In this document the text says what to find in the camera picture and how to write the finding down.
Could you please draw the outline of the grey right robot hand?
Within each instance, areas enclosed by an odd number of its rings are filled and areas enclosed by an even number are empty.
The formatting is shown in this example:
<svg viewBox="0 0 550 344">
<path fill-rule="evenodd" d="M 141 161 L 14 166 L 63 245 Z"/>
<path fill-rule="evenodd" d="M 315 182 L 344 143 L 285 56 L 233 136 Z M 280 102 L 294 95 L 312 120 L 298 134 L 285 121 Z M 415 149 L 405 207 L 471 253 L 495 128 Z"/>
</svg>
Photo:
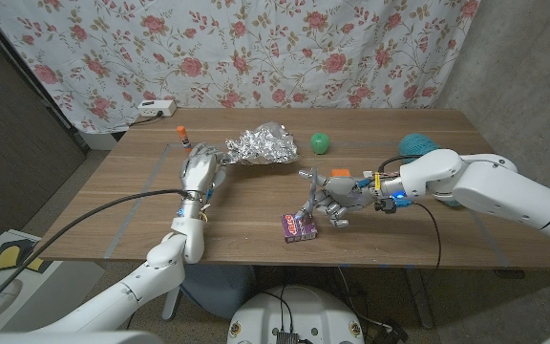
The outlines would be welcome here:
<svg viewBox="0 0 550 344">
<path fill-rule="evenodd" d="M 297 221 L 309 220 L 314 210 L 326 216 L 335 227 L 349 224 L 345 216 L 349 212 L 362 210 L 373 205 L 377 211 L 395 213 L 394 197 L 383 193 L 377 187 L 377 178 L 354 178 L 349 176 L 324 177 L 315 169 L 301 170 L 299 175 L 310 181 L 309 197 L 294 215 Z"/>
</svg>

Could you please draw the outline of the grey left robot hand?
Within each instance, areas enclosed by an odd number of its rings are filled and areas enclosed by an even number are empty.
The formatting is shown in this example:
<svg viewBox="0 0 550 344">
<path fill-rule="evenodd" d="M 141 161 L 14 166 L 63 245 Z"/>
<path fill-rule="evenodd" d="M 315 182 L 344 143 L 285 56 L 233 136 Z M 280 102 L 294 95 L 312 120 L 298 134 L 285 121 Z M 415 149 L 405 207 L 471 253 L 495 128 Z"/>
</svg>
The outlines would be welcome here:
<svg viewBox="0 0 550 344">
<path fill-rule="evenodd" d="M 206 142 L 197 144 L 180 169 L 182 189 L 205 203 L 226 178 L 230 156 Z"/>
</svg>

